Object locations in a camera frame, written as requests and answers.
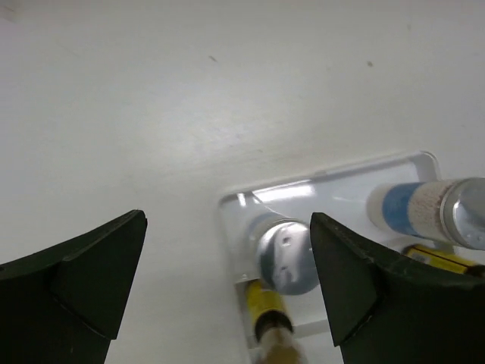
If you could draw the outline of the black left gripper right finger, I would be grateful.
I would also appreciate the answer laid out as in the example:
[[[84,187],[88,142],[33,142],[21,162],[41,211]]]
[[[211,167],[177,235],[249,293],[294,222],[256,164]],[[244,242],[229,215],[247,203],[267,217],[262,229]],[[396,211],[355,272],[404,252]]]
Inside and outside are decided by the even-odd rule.
[[[311,245],[346,363],[482,363],[484,280],[417,262],[315,212]]]

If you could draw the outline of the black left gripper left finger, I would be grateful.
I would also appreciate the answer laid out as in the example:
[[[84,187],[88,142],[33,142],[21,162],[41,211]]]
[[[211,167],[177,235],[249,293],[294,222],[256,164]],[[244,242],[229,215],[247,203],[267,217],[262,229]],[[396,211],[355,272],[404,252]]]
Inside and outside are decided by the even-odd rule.
[[[147,230],[142,210],[1,265],[3,363],[104,363]]]

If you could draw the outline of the yellow-label sauce bottle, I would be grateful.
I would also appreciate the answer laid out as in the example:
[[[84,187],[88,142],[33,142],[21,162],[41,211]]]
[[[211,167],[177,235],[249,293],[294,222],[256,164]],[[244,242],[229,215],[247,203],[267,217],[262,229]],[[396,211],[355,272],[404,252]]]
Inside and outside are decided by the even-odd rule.
[[[246,304],[258,348],[257,363],[308,363],[294,338],[293,324],[281,295],[254,280],[246,288]]]
[[[460,275],[484,277],[484,265],[462,258],[454,253],[445,253],[438,249],[415,244],[404,248],[402,254],[434,268],[440,268]]]

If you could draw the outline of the blue-label salt shaker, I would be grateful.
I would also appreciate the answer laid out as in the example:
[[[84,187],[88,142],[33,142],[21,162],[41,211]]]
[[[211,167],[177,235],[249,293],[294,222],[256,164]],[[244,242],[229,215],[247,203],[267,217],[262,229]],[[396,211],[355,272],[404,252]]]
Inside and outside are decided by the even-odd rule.
[[[367,214],[383,231],[484,249],[484,179],[471,177],[384,184],[368,197]]]
[[[246,239],[260,279],[285,296],[299,296],[319,285],[310,227],[276,212],[253,218]]]

